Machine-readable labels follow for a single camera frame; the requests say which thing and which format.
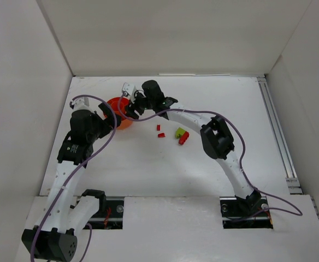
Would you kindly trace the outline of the orange round divided container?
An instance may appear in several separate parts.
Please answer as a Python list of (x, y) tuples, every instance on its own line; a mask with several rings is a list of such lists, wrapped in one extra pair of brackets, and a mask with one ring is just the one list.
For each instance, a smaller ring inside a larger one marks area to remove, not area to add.
[(129, 100), (127, 98), (114, 97), (107, 101), (115, 113), (121, 116), (121, 124), (118, 126), (117, 130), (124, 130), (129, 128), (133, 122), (124, 118), (121, 113), (126, 114), (125, 107), (128, 105)]

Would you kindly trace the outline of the lime green lego brick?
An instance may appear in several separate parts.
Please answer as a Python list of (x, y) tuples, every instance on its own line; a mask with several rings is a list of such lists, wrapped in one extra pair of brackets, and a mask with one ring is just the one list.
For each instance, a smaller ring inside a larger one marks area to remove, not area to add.
[(176, 132), (175, 132), (175, 138), (176, 138), (176, 139), (181, 138), (181, 137), (184, 135), (185, 132), (186, 132), (186, 131), (185, 131), (184, 129), (178, 128), (178, 129), (176, 130)]

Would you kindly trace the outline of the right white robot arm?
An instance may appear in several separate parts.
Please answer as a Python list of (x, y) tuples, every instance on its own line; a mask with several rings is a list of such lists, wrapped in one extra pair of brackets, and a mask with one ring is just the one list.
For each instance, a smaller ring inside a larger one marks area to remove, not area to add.
[(146, 81), (141, 87), (142, 91), (132, 84), (123, 84), (122, 94), (129, 98), (125, 106), (126, 116), (137, 121), (145, 110), (153, 110), (158, 116), (197, 132), (206, 155), (217, 161), (228, 177), (241, 216), (248, 217), (256, 212), (261, 194), (244, 174), (226, 120), (217, 114), (205, 117), (186, 108), (177, 99), (166, 97), (155, 80)]

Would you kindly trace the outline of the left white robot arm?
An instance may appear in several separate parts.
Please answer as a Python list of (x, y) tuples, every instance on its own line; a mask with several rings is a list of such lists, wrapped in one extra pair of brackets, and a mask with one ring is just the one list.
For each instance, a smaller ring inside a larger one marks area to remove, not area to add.
[(76, 254), (77, 235), (93, 215), (105, 208), (106, 197), (101, 190), (86, 190), (76, 204), (73, 199), (88, 162), (96, 156), (94, 142), (114, 136), (121, 117), (107, 102), (99, 104), (104, 117), (83, 99), (75, 100), (71, 107), (70, 130), (58, 152), (55, 178), (43, 213), (21, 236), (31, 261), (71, 261)]

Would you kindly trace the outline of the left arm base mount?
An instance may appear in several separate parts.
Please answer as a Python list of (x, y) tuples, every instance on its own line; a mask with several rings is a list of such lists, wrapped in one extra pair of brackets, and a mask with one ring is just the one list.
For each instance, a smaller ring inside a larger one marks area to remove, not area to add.
[(92, 229), (118, 230), (123, 227), (125, 199), (121, 197), (106, 198), (105, 211), (98, 211), (89, 219)]

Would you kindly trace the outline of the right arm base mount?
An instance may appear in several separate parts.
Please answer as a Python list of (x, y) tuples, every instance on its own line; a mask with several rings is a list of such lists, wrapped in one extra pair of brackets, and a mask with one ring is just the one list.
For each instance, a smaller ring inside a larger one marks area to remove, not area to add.
[(269, 211), (256, 212), (268, 207), (266, 197), (251, 211), (243, 211), (235, 197), (221, 197), (220, 208), (224, 229), (272, 229), (273, 223)]

